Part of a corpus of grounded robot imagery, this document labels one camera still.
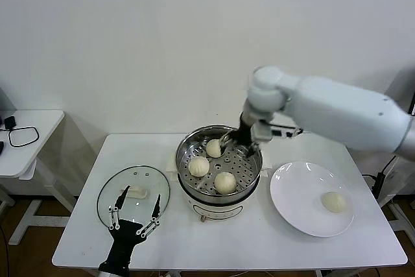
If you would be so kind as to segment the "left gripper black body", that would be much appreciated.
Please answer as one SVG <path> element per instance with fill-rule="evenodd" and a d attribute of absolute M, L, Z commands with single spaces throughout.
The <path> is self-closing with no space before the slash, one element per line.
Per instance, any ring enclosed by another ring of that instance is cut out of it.
<path fill-rule="evenodd" d="M 119 226 L 118 230 L 109 230 L 113 243 L 108 257 L 99 265 L 99 271 L 129 271 L 134 247 L 145 241 L 137 235 L 143 227 L 141 223 L 120 219 Z"/>

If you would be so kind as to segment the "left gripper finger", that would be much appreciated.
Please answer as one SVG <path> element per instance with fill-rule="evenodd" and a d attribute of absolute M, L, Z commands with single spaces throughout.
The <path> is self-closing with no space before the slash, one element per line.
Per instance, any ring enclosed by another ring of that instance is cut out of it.
<path fill-rule="evenodd" d="M 125 203 L 129 189 L 130 189 L 130 186 L 126 186 L 126 188 L 122 191 L 122 193 L 117 197 L 114 205 L 109 206 L 108 208 L 108 213 L 109 213 L 109 218 L 110 218 L 109 230 L 119 230 L 121 227 L 119 224 L 119 212 L 121 211 Z"/>
<path fill-rule="evenodd" d="M 148 237 L 160 225 L 160 201 L 161 195 L 159 194 L 154 205 L 149 223 L 136 232 L 136 234 L 140 237 Z"/>

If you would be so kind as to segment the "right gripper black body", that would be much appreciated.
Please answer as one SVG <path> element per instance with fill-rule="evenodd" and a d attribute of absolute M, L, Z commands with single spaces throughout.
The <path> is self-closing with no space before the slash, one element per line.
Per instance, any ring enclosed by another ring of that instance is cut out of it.
<path fill-rule="evenodd" d="M 237 130 L 231 132 L 231 140 L 236 145 L 242 145 L 246 148 L 255 148 L 257 143 L 252 140 L 252 125 L 241 123 Z"/>

